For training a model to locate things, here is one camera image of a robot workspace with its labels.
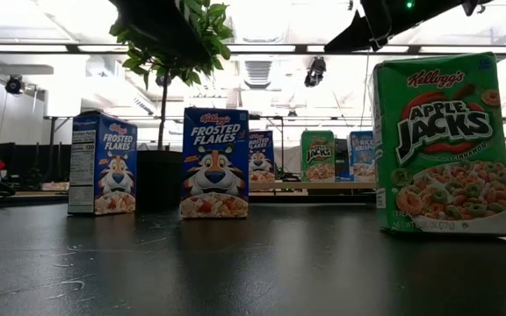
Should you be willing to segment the black overhead light beam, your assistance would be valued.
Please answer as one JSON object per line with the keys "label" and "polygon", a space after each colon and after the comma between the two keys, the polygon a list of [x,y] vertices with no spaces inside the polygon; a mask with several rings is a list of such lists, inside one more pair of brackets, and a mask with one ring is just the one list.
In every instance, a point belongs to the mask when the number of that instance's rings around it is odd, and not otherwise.
{"label": "black overhead light beam", "polygon": [[[387,45],[378,51],[357,50],[352,52],[327,52],[324,45],[276,44],[249,45],[234,44],[228,49],[232,54],[298,54],[298,55],[453,55],[492,52],[506,56],[506,46],[479,45]],[[0,43],[0,54],[123,54],[127,46],[118,44],[50,44],[50,43]]]}

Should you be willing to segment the wooden shelf board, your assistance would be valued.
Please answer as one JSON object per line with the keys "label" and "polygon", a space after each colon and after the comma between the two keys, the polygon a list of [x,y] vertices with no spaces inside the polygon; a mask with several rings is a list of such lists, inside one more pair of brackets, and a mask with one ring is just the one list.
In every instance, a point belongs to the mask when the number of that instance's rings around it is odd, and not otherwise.
{"label": "wooden shelf board", "polygon": [[364,182],[275,182],[249,185],[250,190],[370,190],[375,188],[375,183]]}

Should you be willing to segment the black metal background rack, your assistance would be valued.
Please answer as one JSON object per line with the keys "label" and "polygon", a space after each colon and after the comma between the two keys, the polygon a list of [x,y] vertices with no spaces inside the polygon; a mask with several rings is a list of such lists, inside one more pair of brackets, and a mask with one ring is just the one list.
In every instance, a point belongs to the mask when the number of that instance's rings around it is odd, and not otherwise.
{"label": "black metal background rack", "polygon": [[44,183],[49,183],[52,180],[52,174],[54,169],[54,139],[55,133],[59,131],[66,123],[68,123],[72,117],[56,117],[56,116],[47,116],[45,119],[50,120],[50,132],[49,132],[49,143],[48,143],[48,163],[47,163],[47,171],[44,176],[41,178],[40,185]]}

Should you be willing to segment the Apple Jacks cereal box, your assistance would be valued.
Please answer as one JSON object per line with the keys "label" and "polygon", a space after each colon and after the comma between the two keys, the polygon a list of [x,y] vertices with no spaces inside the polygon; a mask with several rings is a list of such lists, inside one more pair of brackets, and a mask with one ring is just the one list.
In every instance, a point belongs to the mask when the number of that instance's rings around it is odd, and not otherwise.
{"label": "Apple Jacks cereal box", "polygon": [[301,135],[303,182],[334,182],[335,136],[331,131],[304,131]]}
{"label": "Apple Jacks cereal box", "polygon": [[372,72],[376,206],[390,233],[506,236],[494,53],[383,61]]}

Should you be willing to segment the grey ceiling air vent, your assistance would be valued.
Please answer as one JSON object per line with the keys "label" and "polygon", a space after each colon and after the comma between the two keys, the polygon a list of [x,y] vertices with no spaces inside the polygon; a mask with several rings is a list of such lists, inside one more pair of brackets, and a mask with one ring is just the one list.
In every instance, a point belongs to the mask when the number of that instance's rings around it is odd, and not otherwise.
{"label": "grey ceiling air vent", "polygon": [[244,61],[243,81],[252,90],[264,90],[271,85],[273,61]]}

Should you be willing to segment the black plant pot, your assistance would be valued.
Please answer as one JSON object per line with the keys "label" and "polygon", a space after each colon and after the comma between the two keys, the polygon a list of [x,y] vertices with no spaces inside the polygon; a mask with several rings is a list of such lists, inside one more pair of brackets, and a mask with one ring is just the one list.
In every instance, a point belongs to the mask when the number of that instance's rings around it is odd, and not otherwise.
{"label": "black plant pot", "polygon": [[180,152],[139,151],[136,169],[137,212],[170,212],[178,208],[182,183]]}

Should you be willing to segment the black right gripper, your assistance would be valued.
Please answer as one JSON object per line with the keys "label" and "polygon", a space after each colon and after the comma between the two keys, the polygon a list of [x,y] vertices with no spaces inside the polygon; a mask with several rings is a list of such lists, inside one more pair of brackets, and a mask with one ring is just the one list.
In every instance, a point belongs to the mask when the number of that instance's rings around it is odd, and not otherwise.
{"label": "black right gripper", "polygon": [[325,52],[380,50],[396,34],[415,24],[416,0],[360,0],[365,17],[355,13],[351,24],[331,40]]}

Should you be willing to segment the Rice Krispies cereal box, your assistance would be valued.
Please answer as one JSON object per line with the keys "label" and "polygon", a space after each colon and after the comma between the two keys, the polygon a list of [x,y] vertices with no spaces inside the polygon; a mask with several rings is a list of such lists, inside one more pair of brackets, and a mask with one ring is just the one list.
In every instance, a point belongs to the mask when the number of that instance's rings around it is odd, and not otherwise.
{"label": "Rice Krispies cereal box", "polygon": [[351,132],[350,174],[353,182],[375,181],[374,145],[372,131]]}

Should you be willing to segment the Frosted Flakes cereal box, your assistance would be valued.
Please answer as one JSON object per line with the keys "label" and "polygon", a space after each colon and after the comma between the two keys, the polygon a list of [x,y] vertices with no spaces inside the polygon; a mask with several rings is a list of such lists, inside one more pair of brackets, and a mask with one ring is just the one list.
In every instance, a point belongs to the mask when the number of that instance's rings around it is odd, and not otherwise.
{"label": "Frosted Flakes cereal box", "polygon": [[137,126],[101,111],[73,118],[69,214],[131,213],[136,206]]}
{"label": "Frosted Flakes cereal box", "polygon": [[248,163],[247,111],[186,108],[179,205],[181,217],[247,217]]}
{"label": "Frosted Flakes cereal box", "polygon": [[272,131],[249,133],[249,181],[275,182],[274,146]]}

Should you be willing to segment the green leafy potted tree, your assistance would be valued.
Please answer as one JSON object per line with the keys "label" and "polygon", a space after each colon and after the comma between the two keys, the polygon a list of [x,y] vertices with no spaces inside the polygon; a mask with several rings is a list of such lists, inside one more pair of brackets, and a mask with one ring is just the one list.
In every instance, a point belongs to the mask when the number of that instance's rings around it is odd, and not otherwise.
{"label": "green leafy potted tree", "polygon": [[[143,78],[145,86],[149,86],[151,80],[155,81],[157,73],[169,73],[171,80],[179,78],[188,86],[200,84],[202,75],[211,76],[218,69],[222,70],[221,60],[228,60],[231,52],[225,41],[234,37],[231,27],[225,25],[227,19],[227,4],[212,3],[210,0],[186,0],[192,10],[193,20],[196,22],[196,31],[199,38],[205,44],[208,52],[212,55],[209,62],[195,65],[165,66],[154,57],[143,55],[140,51],[129,46],[126,52],[127,60],[123,67]],[[163,89],[162,105],[160,111],[160,125],[157,136],[157,149],[165,149],[163,145],[163,132],[166,120],[166,103],[168,87]]]}

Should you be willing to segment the black partition panel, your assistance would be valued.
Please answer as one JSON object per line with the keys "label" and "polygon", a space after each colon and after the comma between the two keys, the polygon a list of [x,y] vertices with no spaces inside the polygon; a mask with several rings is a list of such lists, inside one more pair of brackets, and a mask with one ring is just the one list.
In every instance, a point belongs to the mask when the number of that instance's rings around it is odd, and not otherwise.
{"label": "black partition panel", "polygon": [[[54,169],[51,182],[69,181],[71,146],[54,144]],[[48,145],[0,143],[0,160],[5,163],[4,182],[23,190],[40,186],[47,171]]]}

